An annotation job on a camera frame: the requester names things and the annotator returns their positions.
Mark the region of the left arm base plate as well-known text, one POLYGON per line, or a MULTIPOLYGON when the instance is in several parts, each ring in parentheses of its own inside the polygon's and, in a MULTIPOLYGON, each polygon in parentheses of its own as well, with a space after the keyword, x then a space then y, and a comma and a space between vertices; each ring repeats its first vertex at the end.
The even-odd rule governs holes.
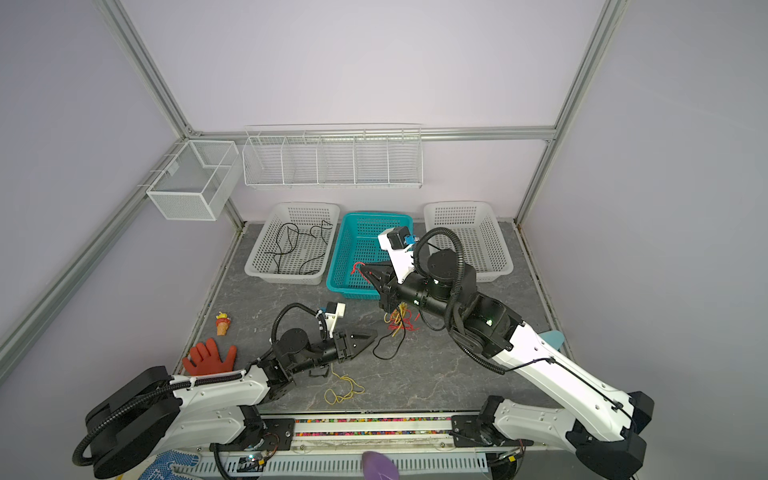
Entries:
POLYGON ((233 440, 218 443, 218 451, 287 451, 291 448, 295 425, 294 418, 262 419, 254 426, 246 426, 233 440))

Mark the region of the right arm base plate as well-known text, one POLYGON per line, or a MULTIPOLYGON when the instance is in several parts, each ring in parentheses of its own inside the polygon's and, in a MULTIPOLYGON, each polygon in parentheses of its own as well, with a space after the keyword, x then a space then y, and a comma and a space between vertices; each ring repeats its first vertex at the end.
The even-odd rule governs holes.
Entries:
POLYGON ((534 442, 527 439, 509 439, 491 424, 484 423, 478 415, 452 415, 449 434, 456 447, 530 447, 534 442))

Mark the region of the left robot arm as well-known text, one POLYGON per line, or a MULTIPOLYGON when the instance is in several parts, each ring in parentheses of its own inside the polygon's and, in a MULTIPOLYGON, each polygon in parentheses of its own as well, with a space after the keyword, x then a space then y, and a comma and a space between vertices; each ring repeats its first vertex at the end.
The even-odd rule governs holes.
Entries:
POLYGON ((301 328, 272 330, 267 352, 245 369, 206 375, 146 369, 86 415, 87 432, 74 449, 73 464, 108 479, 170 450, 262 446, 273 430, 260 405, 283 397, 296 375, 352 360, 374 343, 373 329, 338 326, 341 314, 340 305, 313 311, 317 343, 301 328))

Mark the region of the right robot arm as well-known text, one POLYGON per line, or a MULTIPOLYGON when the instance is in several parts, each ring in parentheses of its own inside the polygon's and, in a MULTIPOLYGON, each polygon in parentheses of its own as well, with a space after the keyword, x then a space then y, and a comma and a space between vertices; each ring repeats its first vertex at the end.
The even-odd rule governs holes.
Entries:
POLYGON ((470 359, 499 375, 521 375, 557 404, 531 407, 491 396, 476 418, 480 431, 494 443, 531 441, 570 452, 604 479, 635 478, 647 449, 641 433, 655 406, 649 395, 598 379, 511 307, 481 293, 454 231, 436 227, 416 238, 408 228, 395 227, 380 233, 378 242, 388 261, 358 270, 378 292, 384 311, 406 304, 442 318, 470 359))

